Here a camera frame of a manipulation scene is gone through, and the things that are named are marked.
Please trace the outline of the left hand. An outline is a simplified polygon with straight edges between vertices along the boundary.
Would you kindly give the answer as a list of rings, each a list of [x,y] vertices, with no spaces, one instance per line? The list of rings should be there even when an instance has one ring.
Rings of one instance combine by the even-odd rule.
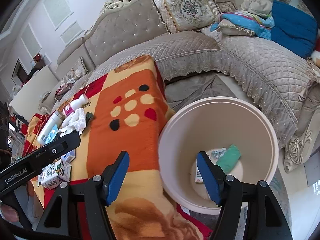
[[[1,204],[1,216],[8,222],[16,223],[19,221],[18,213],[10,206]]]

